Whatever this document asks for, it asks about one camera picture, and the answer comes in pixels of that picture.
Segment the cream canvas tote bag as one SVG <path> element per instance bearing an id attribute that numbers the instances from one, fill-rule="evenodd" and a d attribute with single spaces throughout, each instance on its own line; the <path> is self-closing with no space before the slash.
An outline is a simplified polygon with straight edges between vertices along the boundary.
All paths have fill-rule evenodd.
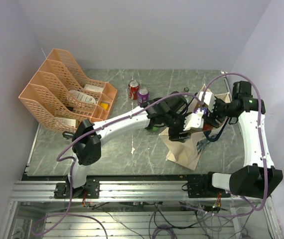
<path id="1" fill-rule="evenodd" d="M 225 119 L 219 127 L 215 128 L 204 122 L 202 131 L 190 130 L 190 137 L 185 142 L 170 141 L 168 137 L 168 128 L 164 129 L 159 134 L 159 137 L 169 149 L 166 160 L 175 162 L 188 169 L 195 170 L 203 149 L 207 144 L 218 140 L 226 123 L 227 120 Z"/>

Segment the green Perrier glass bottle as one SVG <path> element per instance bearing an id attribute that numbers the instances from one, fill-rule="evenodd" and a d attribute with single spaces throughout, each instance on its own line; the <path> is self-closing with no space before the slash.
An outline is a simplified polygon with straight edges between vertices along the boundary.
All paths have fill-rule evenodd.
<path id="1" fill-rule="evenodd" d="M 161 128 L 160 125 L 149 125 L 149 126 L 145 127 L 145 129 L 149 130 L 149 131 L 157 131 L 159 128 Z"/>

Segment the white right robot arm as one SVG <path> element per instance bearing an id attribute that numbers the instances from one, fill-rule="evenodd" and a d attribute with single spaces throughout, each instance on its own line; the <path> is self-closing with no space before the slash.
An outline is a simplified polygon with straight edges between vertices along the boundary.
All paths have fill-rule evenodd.
<path id="1" fill-rule="evenodd" d="M 264 199 L 271 195 L 283 179 L 283 172 L 275 168 L 265 134 L 265 104 L 252 95 L 250 82 L 235 82 L 229 103 L 216 99 L 205 122 L 217 126 L 224 120 L 235 119 L 244 143 L 244 165 L 232 174 L 210 172 L 211 180 L 203 183 L 208 197 L 220 189 L 233 195 Z"/>

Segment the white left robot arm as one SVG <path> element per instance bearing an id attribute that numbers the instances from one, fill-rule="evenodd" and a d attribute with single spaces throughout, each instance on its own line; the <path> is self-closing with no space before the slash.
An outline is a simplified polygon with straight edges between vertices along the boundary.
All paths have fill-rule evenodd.
<path id="1" fill-rule="evenodd" d="M 102 147 L 118 136 L 137 129 L 165 126 L 173 133 L 173 139 L 185 139 L 187 133 L 183 128 L 187 109 L 187 99 L 173 92 L 170 96 L 146 101 L 105 121 L 82 121 L 72 138 L 76 162 L 68 175 L 67 193 L 73 198 L 84 193 L 89 166 L 101 158 Z"/>

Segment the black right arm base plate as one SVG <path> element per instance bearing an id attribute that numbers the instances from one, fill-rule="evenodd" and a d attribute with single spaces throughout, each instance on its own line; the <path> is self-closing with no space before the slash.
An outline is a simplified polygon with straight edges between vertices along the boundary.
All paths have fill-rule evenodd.
<path id="1" fill-rule="evenodd" d="M 182 191 L 187 192 L 188 198 L 230 198 L 224 190 L 213 187 L 207 181 L 188 181 L 181 187 Z"/>

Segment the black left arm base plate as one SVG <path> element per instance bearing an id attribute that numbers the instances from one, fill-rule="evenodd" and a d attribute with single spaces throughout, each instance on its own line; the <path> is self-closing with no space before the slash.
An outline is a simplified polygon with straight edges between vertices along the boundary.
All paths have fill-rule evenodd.
<path id="1" fill-rule="evenodd" d="M 57 183 L 54 190 L 54 199 L 70 198 L 71 186 L 69 181 Z M 97 199 L 100 193 L 100 183 L 95 179 L 88 179 L 85 185 L 72 188 L 72 198 Z"/>

